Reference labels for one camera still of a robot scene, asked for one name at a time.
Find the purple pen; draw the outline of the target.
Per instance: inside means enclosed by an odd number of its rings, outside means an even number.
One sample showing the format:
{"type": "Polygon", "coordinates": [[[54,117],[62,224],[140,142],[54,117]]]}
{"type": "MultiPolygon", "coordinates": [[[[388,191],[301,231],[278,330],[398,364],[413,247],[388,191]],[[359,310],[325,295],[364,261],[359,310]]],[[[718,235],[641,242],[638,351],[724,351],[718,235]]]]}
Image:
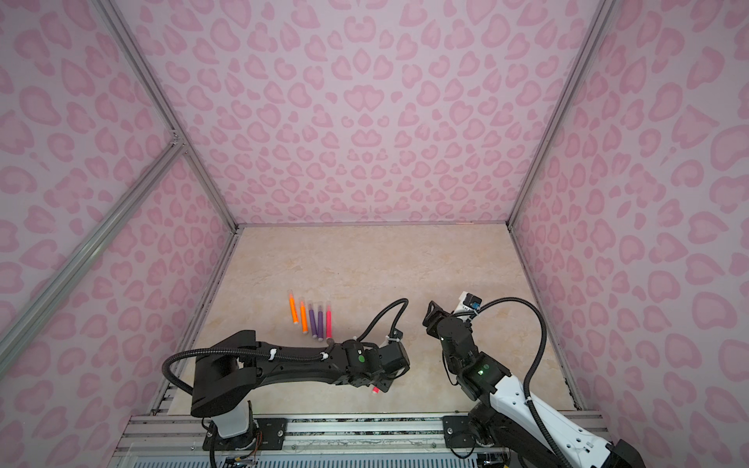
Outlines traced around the purple pen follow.
{"type": "Polygon", "coordinates": [[[308,314],[308,327],[309,327],[310,335],[314,339],[318,339],[317,320],[315,317],[315,308],[312,302],[308,302],[307,304],[307,314],[308,314]]]}
{"type": "Polygon", "coordinates": [[[322,341],[325,338],[325,320],[323,303],[317,304],[317,339],[322,341]]]}

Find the orange pen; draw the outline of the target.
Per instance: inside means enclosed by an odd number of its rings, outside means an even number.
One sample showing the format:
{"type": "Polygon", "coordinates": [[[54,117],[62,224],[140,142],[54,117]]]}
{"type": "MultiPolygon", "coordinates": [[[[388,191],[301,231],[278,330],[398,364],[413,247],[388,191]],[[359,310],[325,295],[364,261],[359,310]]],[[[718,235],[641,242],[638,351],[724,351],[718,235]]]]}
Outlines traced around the orange pen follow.
{"type": "Polygon", "coordinates": [[[298,301],[298,307],[300,308],[300,323],[302,323],[302,333],[307,335],[309,333],[307,309],[306,303],[303,298],[298,301]]]}
{"type": "Polygon", "coordinates": [[[295,325],[298,325],[298,323],[300,323],[300,316],[298,316],[298,310],[296,309],[296,298],[292,291],[288,291],[288,302],[292,321],[295,325]]]}

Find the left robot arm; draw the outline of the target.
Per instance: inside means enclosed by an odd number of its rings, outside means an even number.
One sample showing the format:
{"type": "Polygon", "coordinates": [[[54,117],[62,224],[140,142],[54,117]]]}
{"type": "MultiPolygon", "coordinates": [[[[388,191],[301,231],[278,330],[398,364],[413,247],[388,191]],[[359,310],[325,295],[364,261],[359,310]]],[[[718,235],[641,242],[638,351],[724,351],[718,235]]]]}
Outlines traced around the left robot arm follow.
{"type": "Polygon", "coordinates": [[[288,347],[258,341],[254,331],[238,331],[196,350],[190,415],[224,417],[257,388],[281,383],[372,386],[386,392],[409,369],[400,341],[379,347],[356,339],[328,339],[322,347],[288,347]]]}

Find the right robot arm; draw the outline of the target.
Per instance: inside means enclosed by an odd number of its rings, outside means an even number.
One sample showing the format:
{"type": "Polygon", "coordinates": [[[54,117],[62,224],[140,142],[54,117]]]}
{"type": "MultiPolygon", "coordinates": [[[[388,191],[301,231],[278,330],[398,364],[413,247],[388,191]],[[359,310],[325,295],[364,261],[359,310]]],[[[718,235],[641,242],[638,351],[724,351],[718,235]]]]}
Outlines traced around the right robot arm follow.
{"type": "Polygon", "coordinates": [[[522,466],[536,467],[643,467],[641,454],[628,442],[616,443],[593,434],[547,405],[531,391],[540,366],[548,327],[540,310],[522,298],[499,298],[474,309],[448,312],[428,304],[424,320],[427,335],[438,339],[448,374],[476,403],[468,413],[471,437],[477,445],[500,446],[517,454],[522,466]],[[528,307],[540,323],[540,346],[520,379],[505,365],[479,349],[472,322],[489,308],[514,302],[528,307]]]}

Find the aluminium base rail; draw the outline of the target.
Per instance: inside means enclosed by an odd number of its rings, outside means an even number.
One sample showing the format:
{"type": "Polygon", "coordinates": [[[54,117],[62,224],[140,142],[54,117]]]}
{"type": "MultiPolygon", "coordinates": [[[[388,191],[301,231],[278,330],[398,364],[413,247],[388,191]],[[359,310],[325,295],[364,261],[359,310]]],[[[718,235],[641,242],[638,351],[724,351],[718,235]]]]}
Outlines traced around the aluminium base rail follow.
{"type": "Polygon", "coordinates": [[[112,467],[517,467],[484,447],[463,413],[263,415],[261,447],[209,454],[208,424],[188,415],[132,417],[112,467]]]}

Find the diagonal aluminium frame bar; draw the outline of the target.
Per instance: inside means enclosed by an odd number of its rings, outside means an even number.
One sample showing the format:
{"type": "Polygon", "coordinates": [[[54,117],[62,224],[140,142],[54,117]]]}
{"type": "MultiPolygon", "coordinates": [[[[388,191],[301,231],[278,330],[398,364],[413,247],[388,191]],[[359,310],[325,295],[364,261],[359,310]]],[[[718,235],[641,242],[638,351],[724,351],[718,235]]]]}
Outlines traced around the diagonal aluminium frame bar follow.
{"type": "Polygon", "coordinates": [[[183,139],[176,138],[140,175],[136,183],[126,191],[103,220],[79,244],[38,294],[25,304],[19,317],[11,323],[9,329],[1,337],[2,376],[8,374],[25,349],[51,320],[62,301],[80,284],[94,263],[136,214],[142,203],[169,173],[171,167],[183,155],[184,146],[183,139]]]}

